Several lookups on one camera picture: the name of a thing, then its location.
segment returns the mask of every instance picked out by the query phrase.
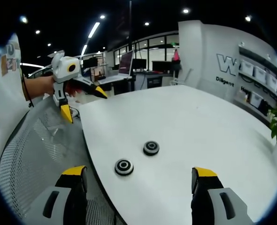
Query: laptop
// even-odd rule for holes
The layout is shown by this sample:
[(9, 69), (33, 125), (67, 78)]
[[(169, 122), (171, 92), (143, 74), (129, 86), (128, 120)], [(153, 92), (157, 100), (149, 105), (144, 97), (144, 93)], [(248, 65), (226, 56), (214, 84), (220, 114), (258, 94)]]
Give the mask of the laptop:
[(132, 61), (133, 61), (133, 50), (130, 52), (126, 52), (121, 56), (120, 67), (118, 75), (106, 77), (103, 80), (99, 80), (99, 84), (112, 83), (116, 81), (122, 81), (124, 79), (131, 78), (131, 70), (132, 70)]

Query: perforated metal surface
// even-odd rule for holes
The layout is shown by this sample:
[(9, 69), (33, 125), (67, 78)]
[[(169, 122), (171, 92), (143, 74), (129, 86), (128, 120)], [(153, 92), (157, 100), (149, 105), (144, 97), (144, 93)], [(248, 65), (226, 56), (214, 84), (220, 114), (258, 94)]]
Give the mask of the perforated metal surface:
[(52, 98), (37, 104), (26, 116), (0, 161), (0, 189), (19, 218), (61, 173), (87, 166), (88, 225), (122, 224), (103, 196), (90, 166), (80, 120), (65, 122)]

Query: human hand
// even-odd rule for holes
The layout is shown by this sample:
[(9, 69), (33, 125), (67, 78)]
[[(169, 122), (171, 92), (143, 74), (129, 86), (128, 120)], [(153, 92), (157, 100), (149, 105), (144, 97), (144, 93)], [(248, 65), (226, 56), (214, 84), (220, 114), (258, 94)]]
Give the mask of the human hand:
[[(42, 86), (44, 87), (44, 92), (49, 95), (53, 95), (54, 94), (54, 87), (53, 87), (54, 78), (53, 78), (53, 76), (39, 77), (38, 79), (41, 79)], [(75, 97), (76, 92), (80, 93), (82, 90), (72, 87), (71, 85), (69, 85), (69, 82), (68, 82), (64, 91), (67, 92), (69, 96)]]
[(54, 78), (52, 76), (41, 76), (38, 77), (37, 80), (40, 83), (43, 93), (47, 93), (51, 96), (54, 94)]

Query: white storage bin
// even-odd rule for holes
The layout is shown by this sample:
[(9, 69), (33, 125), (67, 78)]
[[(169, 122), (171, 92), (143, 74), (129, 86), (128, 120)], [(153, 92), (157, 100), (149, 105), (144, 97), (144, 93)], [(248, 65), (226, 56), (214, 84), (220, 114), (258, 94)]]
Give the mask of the white storage bin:
[(271, 74), (267, 75), (267, 85), (277, 92), (277, 79)]
[(261, 101), (263, 100), (263, 97), (256, 94), (255, 92), (251, 92), (250, 97), (250, 104), (253, 105), (255, 108), (258, 108), (260, 106)]
[(264, 83), (264, 84), (267, 83), (267, 81), (266, 81), (266, 75), (267, 75), (267, 73), (266, 73), (265, 70), (263, 70), (263, 69), (261, 69), (259, 67), (255, 67), (254, 68), (254, 76), (255, 76), (255, 78), (257, 80), (259, 80), (260, 82)]
[(241, 61), (240, 71), (243, 74), (252, 76), (252, 74), (253, 74), (253, 68), (254, 68), (254, 66), (250, 62), (246, 62), (245, 60)]

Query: human arm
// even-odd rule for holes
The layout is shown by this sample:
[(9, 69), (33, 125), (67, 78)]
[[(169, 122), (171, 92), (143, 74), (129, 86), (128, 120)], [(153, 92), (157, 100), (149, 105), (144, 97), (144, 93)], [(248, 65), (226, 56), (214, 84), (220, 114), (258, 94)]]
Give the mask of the human arm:
[(45, 93), (49, 95), (54, 94), (53, 89), (54, 79), (52, 76), (38, 77), (35, 79), (24, 79), (22, 82), (23, 93), (26, 100), (43, 96)]

